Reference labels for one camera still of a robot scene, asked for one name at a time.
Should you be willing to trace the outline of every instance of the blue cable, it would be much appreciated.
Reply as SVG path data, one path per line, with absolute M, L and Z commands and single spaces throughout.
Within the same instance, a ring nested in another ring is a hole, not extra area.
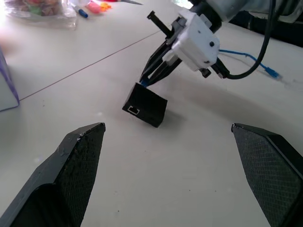
M 229 51 L 229 50 L 220 50 L 220 52 L 222 53 L 232 53 L 232 54 L 238 54 L 238 55 L 243 55 L 245 57 L 250 57 L 251 59 L 253 59 L 254 61 L 256 61 L 257 59 L 250 55 L 249 53 L 244 53 L 244 52 L 237 52 L 237 51 Z M 271 69 L 270 67 L 267 67 L 265 65 L 263 65 L 262 63 L 260 64 L 260 66 L 262 66 L 265 71 L 273 78 L 277 79 L 279 78 L 279 73 L 277 73 L 276 71 L 274 71 L 273 69 Z

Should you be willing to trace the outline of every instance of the port opening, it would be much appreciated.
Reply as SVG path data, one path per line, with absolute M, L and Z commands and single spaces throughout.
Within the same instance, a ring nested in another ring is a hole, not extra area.
M 140 112 L 140 110 L 138 110 L 136 107 L 133 107 L 132 105 L 129 106 L 129 108 L 127 110 L 128 110 L 128 112 L 130 112 L 134 115 L 138 115 L 138 113 Z

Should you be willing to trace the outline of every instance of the robotic arm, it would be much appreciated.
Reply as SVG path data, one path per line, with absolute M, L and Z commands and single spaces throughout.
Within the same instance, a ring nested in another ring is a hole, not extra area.
M 205 78 L 211 75 L 209 67 L 221 78 L 245 78 L 256 70 L 262 62 L 275 23 L 278 20 L 293 23 L 303 11 L 303 0 L 189 1 L 193 4 L 193 7 L 190 10 L 182 9 L 179 12 L 179 17 L 171 24 L 171 30 L 157 18 L 153 11 L 147 17 L 166 35 L 166 39 L 150 57 L 143 70 L 140 83 L 144 88 L 166 78 L 182 61 L 191 70 L 200 71 Z M 256 63 L 247 72 L 232 75 L 218 58 L 220 42 L 215 32 L 221 27 L 222 22 L 231 20 L 242 10 L 266 15 L 268 17 L 267 27 Z M 147 97 L 150 98 L 149 101 L 152 103 L 161 102 L 161 100 L 157 99 L 157 95 L 154 93 L 153 95 L 143 94 L 143 89 L 136 92 L 136 88 L 138 88 L 138 85 L 132 90 L 123 110 L 158 127 L 163 120 L 166 104 L 157 111 L 154 111 L 155 107 L 143 107 L 146 104 L 138 103 L 139 99 L 136 96 L 144 96 L 145 102 L 148 100 Z M 157 123 L 151 123 L 150 118 L 157 118 Z

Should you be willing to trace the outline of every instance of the black cable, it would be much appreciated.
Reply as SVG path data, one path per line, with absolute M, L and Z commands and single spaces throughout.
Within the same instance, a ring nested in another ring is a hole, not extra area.
M 243 79 L 243 78 L 249 76 L 251 73 L 253 73 L 259 67 L 259 65 L 263 61 L 264 55 L 266 53 L 267 46 L 268 46 L 268 43 L 269 43 L 269 40 L 270 40 L 271 31 L 273 30 L 275 20 L 277 20 L 278 16 L 281 14 L 280 11 L 283 10 L 283 9 L 281 9 L 282 5 L 283 5 L 283 3 L 281 4 L 281 7 L 279 8 L 279 10 L 277 12 L 279 14 L 277 14 L 277 13 L 275 14 L 276 0 L 271 0 L 270 1 L 269 15 L 268 15 L 268 20 L 267 20 L 267 24 L 266 24 L 264 41 L 263 41 L 263 44 L 262 44 L 262 48 L 261 48 L 259 57 L 256 60 L 255 64 L 248 71 L 246 71 L 242 74 L 239 74 L 239 75 L 232 75 L 232 74 L 224 75 L 226 78 L 228 78 L 228 79 Z

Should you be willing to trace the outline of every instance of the marker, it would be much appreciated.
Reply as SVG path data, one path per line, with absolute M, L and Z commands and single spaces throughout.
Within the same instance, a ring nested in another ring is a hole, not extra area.
M 78 6 L 74 5 L 74 4 L 72 4 L 71 6 L 73 7 L 73 9 L 76 12 L 78 12 L 80 14 L 80 16 L 82 16 L 84 18 L 88 18 L 89 17 L 88 14 L 83 9 L 81 9 L 80 7 L 78 7 Z

